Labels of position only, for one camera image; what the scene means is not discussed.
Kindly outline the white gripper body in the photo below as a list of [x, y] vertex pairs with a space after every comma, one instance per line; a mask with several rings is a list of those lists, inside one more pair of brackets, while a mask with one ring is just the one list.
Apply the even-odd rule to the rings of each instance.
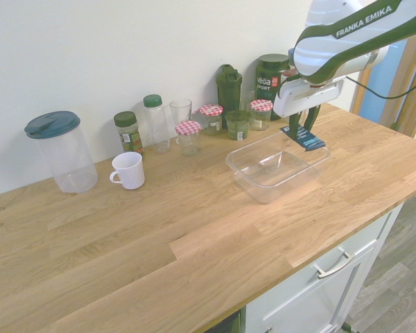
[[338, 98], [343, 83], [344, 78], [334, 78], [319, 86], [301, 78], [279, 78], [278, 85], [272, 88], [272, 119], [286, 118]]

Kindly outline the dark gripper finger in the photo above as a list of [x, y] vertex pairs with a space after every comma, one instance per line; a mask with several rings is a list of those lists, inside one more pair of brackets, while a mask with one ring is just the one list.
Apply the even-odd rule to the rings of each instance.
[[309, 108], [308, 115], [304, 122], [305, 130], [310, 131], [312, 129], [313, 124], [315, 123], [315, 120], [318, 117], [319, 111], [320, 111], [320, 105]]
[[298, 131], [301, 115], [302, 113], [300, 112], [300, 113], [292, 114], [289, 117], [289, 136], [294, 141], [297, 139], [297, 131]]

